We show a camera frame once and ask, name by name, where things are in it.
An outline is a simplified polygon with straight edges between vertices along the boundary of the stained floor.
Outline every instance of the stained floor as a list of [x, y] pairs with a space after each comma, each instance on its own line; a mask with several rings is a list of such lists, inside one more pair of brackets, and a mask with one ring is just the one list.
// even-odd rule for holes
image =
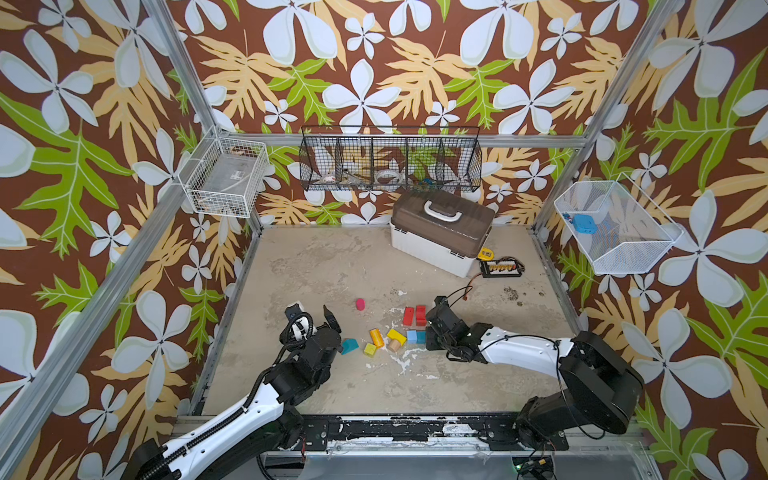
[[[454, 311], [468, 325], [491, 323], [517, 333], [570, 337], [535, 246], [524, 227], [494, 227], [486, 243], [497, 257], [525, 265], [522, 278], [473, 282]], [[323, 304], [342, 338], [361, 350], [337, 355], [331, 378], [299, 406], [303, 413], [494, 412], [520, 409], [531, 396], [558, 391], [554, 378], [507, 365], [449, 362], [445, 353], [406, 344], [398, 353], [362, 353], [369, 330], [401, 333], [405, 306], [426, 305], [468, 282], [393, 249], [389, 228], [270, 228], [257, 250], [204, 407], [215, 415], [250, 391], [280, 350], [286, 306], [297, 300], [315, 321]], [[363, 298], [360, 312], [355, 300]]]

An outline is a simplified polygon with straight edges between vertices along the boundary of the wire mesh basket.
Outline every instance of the wire mesh basket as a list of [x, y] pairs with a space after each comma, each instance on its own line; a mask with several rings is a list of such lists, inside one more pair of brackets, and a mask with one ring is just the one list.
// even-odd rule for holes
[[194, 211], [248, 218], [270, 164], [266, 145], [220, 137], [211, 141], [184, 184]]
[[[625, 178], [635, 187], [629, 191], [620, 180], [574, 182], [554, 202], [597, 275], [647, 273], [683, 235], [683, 229], [634, 182]], [[660, 225], [635, 199], [635, 192], [668, 223]], [[591, 217], [594, 233], [576, 230], [568, 218], [578, 214]]]
[[[480, 187], [482, 151], [476, 133], [449, 135], [438, 129], [429, 134], [423, 127], [414, 127], [413, 134], [327, 133], [331, 129], [302, 128], [304, 190], [423, 188], [455, 193]], [[399, 129], [407, 132], [410, 127]]]

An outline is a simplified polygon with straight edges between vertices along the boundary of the white wire basket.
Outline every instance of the white wire basket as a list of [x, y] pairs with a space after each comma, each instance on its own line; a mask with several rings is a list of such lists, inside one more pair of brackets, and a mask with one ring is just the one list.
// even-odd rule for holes
[[[652, 204], [653, 212], [668, 223], [660, 225], [620, 180], [634, 185], [643, 204]], [[563, 217], [592, 217], [595, 233], [579, 233], [571, 222], [564, 221], [597, 275], [647, 273], [683, 235], [683, 228], [626, 176], [574, 182], [554, 207]]]
[[266, 145], [221, 137], [197, 160], [184, 191], [199, 214], [248, 218], [270, 161]]

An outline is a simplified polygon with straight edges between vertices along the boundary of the blue wooden block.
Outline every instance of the blue wooden block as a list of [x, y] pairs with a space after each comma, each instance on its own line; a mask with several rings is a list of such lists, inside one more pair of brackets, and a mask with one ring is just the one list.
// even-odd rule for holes
[[341, 352], [342, 355], [346, 355], [349, 352], [354, 352], [360, 348], [360, 345], [355, 339], [344, 339], [344, 341], [341, 342], [341, 346], [344, 348], [344, 350]]

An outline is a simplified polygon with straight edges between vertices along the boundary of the white toolbox base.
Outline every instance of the white toolbox base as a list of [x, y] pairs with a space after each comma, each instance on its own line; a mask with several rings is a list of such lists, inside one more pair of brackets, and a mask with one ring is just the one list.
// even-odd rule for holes
[[392, 224], [389, 225], [389, 229], [392, 232], [392, 246], [397, 250], [456, 276], [466, 277], [469, 274], [474, 258], [457, 256], [439, 243], [429, 241], [415, 233], [397, 230]]

